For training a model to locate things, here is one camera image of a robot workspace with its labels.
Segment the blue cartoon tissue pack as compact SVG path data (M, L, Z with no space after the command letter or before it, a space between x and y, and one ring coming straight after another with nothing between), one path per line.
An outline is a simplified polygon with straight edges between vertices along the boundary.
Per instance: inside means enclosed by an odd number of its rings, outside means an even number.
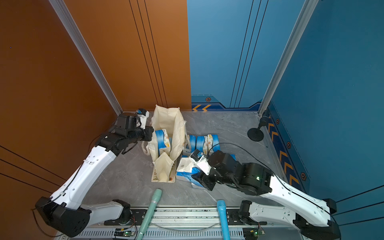
M155 133L156 133L156 138L157 138L157 142L158 142L159 156L162 155L163 153L170 155L171 141L170 141L170 138L168 136L167 130L166 129L157 130L157 131L155 131Z

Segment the cream floral canvas bag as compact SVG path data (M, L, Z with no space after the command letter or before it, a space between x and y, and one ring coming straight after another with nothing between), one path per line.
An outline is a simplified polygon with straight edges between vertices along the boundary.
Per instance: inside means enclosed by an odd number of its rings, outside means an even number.
M185 124L179 108L155 107L150 122L154 129L150 134L152 139L142 143L143 153L150 156L154 164L152 182L175 182L177 160L185 148Z

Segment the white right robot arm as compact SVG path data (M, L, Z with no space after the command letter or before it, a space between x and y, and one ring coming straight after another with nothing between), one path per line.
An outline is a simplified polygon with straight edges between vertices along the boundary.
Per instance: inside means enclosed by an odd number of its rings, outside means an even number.
M211 191L216 184L222 184L279 204L277 207L242 201L239 208L242 223L250 226L285 225L311 240L341 238L339 225L332 220L332 215L337 212L334 200L311 197L284 182L269 168L256 163L241 164L222 151L207 156L195 150L189 159L200 169L193 179L205 189Z

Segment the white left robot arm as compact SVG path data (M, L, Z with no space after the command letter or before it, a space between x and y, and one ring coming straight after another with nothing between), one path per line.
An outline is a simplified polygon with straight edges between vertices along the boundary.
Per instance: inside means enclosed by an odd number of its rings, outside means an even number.
M71 177L49 198L41 197L32 211L37 211L48 226L70 238L98 223L128 224L132 219L130 204L112 200L91 206L84 205L83 199L117 156L129 152L140 141L151 141L154 129L147 126L149 116L145 109L138 109L135 114L120 114L113 125L100 135Z

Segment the tissue pack right of pair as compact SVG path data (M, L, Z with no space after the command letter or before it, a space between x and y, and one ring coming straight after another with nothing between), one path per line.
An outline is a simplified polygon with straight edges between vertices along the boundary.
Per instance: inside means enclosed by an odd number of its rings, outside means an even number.
M205 187L200 183L200 175L192 175L191 176L191 184L193 188L196 189L205 189Z

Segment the tissue pack of pair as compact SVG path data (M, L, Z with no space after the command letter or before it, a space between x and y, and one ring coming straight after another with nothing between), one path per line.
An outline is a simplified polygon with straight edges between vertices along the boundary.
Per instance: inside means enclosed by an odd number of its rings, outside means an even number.
M191 176L191 184L193 188L196 189L205 189L205 187L200 183L200 175L192 175Z
M195 166L190 158L182 157L177 167L176 179L191 183L191 176L200 172L201 170Z

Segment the tissue pack left of pair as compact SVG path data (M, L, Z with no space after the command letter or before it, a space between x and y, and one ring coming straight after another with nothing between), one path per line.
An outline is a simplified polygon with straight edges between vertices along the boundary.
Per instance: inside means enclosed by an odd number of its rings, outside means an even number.
M195 166L190 158L182 157L177 167L176 179L191 183L191 176L200 172L201 170Z

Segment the back row tissue pack left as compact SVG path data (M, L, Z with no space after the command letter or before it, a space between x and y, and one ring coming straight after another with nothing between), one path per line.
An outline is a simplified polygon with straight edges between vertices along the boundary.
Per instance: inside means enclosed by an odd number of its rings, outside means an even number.
M194 135L187 135L186 137L186 150L187 152L193 152L196 149L197 137Z

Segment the black round-base stand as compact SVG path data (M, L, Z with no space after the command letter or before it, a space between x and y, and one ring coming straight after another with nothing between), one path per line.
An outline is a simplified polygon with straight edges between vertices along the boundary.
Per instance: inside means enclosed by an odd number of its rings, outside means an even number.
M250 140L254 142L260 142L264 139L264 133L261 128L265 127L269 123L269 118L267 116L263 116L260 118L259 125L257 128L251 128L247 132L247 136Z

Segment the right circuit board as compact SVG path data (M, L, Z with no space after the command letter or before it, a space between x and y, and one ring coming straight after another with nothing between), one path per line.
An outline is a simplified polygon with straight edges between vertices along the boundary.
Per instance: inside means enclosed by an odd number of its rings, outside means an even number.
M243 236L245 240L258 240L265 235L265 231L262 229L250 229L243 228Z

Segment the circuit board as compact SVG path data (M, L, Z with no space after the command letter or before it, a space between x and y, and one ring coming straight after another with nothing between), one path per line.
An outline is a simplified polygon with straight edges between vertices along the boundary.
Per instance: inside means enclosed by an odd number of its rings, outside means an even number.
M129 228L119 228L114 231L114 238L118 240L135 240L136 231Z
M250 229L243 228L243 236L245 240L258 240L265 235L265 231L262 229Z

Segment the aluminium front rail frame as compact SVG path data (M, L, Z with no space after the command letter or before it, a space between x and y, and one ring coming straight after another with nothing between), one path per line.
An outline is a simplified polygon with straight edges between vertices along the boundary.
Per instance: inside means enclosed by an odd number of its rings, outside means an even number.
M147 208L132 208L133 217L126 226L97 223L85 228L76 240L118 240L115 229L129 228L137 232ZM258 240L304 240L296 229L277 223L255 225L243 224L238 217L238 208L227 208L231 240L245 240L243 228L262 229L265 235ZM157 207L151 219L145 240L222 240L222 229L216 207Z

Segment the aluminium corner post left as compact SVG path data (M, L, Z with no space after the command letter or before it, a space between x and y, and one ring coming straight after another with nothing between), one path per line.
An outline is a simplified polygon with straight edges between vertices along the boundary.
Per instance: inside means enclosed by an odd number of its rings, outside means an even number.
M101 90L103 91L113 110L117 115L121 114L123 112L123 109L119 101L117 100L115 94L113 93L109 83L107 82L101 68L99 67L94 55L92 54L91 49L89 48L80 29L78 28L74 18L72 17L67 5L65 4L65 1L49 0L49 2L53 7L55 13L59 17L60 21L62 22L63 26L65 27L73 43L77 47L83 60L87 64L89 70L93 74L95 80L99 84Z

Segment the aluminium corner post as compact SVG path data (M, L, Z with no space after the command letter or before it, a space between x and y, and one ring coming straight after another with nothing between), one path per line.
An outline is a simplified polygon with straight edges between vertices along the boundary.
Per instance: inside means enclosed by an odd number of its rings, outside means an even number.
M284 48L284 51L281 55L279 63L276 67L276 70L271 78L271 81L268 85L266 93L263 97L262 103L259 107L258 113L260 118L263 116L264 112L267 110L267 107L272 100L272 97L286 71L286 68L297 48L298 43L300 42L300 39L318 3L319 3L319 0L306 0L304 2L303 7L300 11L300 14L293 27L293 30L290 34L290 37L287 41L287 44Z
M49 2L53 7L55 13L59 17L60 21L62 22L63 26L65 27L73 43L77 47L83 60L87 64L89 70L93 74L95 80L99 84L101 90L103 91L113 110L117 115L121 114L123 112L123 109L119 101L117 100L115 94L113 93L109 83L107 82L101 68L99 67L94 55L92 54L91 49L89 48L80 29L78 28L74 18L72 17L67 5L65 4L65 1L49 0Z

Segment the aluminium corner post right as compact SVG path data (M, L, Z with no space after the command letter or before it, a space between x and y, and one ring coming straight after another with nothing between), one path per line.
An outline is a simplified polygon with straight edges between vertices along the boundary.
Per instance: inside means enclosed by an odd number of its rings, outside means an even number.
M287 44L284 48L284 51L281 55L279 63L276 67L276 70L271 78L271 81L268 85L266 93L263 97L262 103L259 107L258 113L260 118L263 116L264 112L267 110L267 107L272 100L272 97L286 71L286 68L297 48L298 43L300 42L300 39L318 3L319 3L319 0L306 0L304 2L303 7L300 11L300 14L293 27L293 30L290 34L290 37L287 41Z

